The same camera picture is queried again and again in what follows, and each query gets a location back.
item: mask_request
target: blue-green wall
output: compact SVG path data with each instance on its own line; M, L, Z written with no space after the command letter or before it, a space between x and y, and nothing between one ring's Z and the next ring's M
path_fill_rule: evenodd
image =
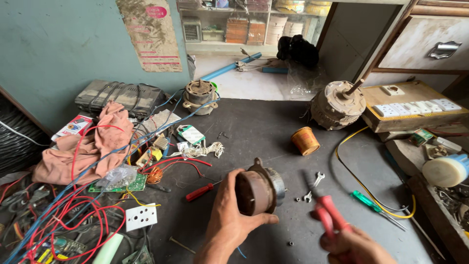
M92 80L148 83L172 93L189 82L176 1L169 0L183 72L145 72L115 0L1 0L0 86L46 129L60 129Z

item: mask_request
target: tiled floor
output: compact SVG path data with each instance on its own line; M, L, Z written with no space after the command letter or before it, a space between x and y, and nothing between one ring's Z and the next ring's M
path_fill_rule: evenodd
M196 55L194 79L223 68L246 56ZM263 65L265 61L253 61L251 64ZM253 71L230 70L211 79L217 84L222 98L267 100L267 101L309 101L310 94L291 94L287 83L287 74L263 73L262 68Z

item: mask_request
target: electronic device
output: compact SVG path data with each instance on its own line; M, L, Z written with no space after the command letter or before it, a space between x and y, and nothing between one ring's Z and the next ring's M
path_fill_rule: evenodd
M143 119L166 101L165 93L148 84L125 84L93 80L76 98L78 108L100 113L109 100L120 103L129 111L129 117Z

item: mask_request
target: metal drawer handle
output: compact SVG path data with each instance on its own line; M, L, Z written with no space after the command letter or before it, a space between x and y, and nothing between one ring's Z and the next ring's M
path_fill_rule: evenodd
M428 56L438 59L445 59L451 57L462 43L455 42L454 40L448 42L438 42L433 49L431 49Z

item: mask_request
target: green screwdriver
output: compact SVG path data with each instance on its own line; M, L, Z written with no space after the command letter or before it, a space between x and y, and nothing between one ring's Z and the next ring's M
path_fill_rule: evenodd
M389 215L387 215L385 212L383 212L383 210L378 206L376 205L374 202L372 202L370 199L368 199L365 195L363 195L362 193L360 193L359 191L353 191L353 193L350 194L350 196L352 196L353 198L361 201L364 205L367 205L368 207L370 207L371 209L373 209L373 211L381 214L382 216L385 216L387 217L388 219L390 219L393 223L397 224L399 227L402 227L406 230L408 230L407 228L405 228L403 225L401 225L399 222L397 222L394 218L390 217Z

